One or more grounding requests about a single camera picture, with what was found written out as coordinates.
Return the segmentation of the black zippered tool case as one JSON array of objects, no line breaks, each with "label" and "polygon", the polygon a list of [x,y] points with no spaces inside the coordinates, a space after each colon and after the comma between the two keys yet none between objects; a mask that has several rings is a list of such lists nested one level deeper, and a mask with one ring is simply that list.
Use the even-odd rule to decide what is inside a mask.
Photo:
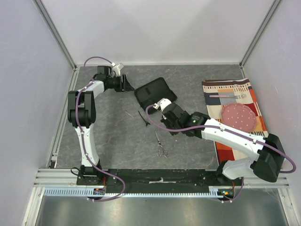
[{"label": "black zippered tool case", "polygon": [[167,98],[171,102],[177,100],[177,95],[169,88],[163,77],[135,89],[134,95],[144,111],[148,106],[156,104],[163,98]]}]

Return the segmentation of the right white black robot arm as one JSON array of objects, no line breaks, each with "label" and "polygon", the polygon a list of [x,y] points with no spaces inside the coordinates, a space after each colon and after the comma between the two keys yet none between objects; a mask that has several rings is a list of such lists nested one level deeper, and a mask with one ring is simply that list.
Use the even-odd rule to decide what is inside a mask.
[{"label": "right white black robot arm", "polygon": [[256,177],[275,183],[284,162],[284,149],[278,136],[267,137],[249,134],[238,129],[231,129],[208,115],[194,112],[187,113],[175,103],[160,105],[162,120],[170,133],[183,133],[189,137],[211,140],[244,155],[239,160],[222,161],[216,170],[215,179],[220,185],[227,185],[239,177]]}]

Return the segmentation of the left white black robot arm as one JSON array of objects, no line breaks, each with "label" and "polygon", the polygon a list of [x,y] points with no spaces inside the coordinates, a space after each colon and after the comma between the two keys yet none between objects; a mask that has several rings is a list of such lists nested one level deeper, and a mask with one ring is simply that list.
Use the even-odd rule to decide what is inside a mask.
[{"label": "left white black robot arm", "polygon": [[68,121],[75,128],[81,150],[81,166],[78,169],[77,185],[90,186],[104,183],[105,175],[94,141],[94,123],[96,121],[95,98],[108,89],[116,92],[134,91],[126,75],[121,73],[123,64],[98,66],[92,80],[79,90],[68,93]]}]

